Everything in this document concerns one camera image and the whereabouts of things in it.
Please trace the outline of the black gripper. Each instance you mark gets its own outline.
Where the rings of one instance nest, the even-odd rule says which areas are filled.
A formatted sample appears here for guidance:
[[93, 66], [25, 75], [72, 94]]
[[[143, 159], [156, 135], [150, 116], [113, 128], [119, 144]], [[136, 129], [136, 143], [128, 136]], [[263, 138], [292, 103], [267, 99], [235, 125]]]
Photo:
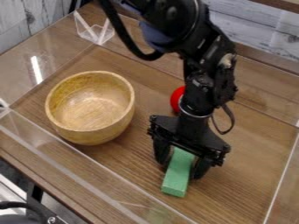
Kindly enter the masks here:
[[163, 171], [171, 160], [171, 147], [176, 146], [199, 158], [191, 167], [191, 179], [202, 179], [210, 168], [223, 165], [231, 147], [212, 132], [208, 118], [151, 115], [147, 134], [154, 140], [154, 157]]

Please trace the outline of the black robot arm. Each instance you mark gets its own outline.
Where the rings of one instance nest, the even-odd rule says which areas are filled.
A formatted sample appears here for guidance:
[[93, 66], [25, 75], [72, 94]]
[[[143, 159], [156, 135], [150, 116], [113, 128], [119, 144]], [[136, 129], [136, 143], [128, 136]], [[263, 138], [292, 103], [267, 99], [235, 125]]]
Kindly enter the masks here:
[[[179, 115], [151, 115], [148, 135], [159, 164], [168, 162], [174, 146], [196, 156], [191, 177], [200, 179], [210, 168], [223, 165], [230, 145], [220, 139], [214, 111], [232, 114], [227, 103], [235, 100], [236, 48], [230, 37], [211, 22], [202, 0], [97, 0], [127, 49], [142, 60], [154, 61], [176, 53], [183, 61], [184, 93]], [[118, 15], [116, 6], [142, 18], [144, 40], [154, 48], [142, 52]]]

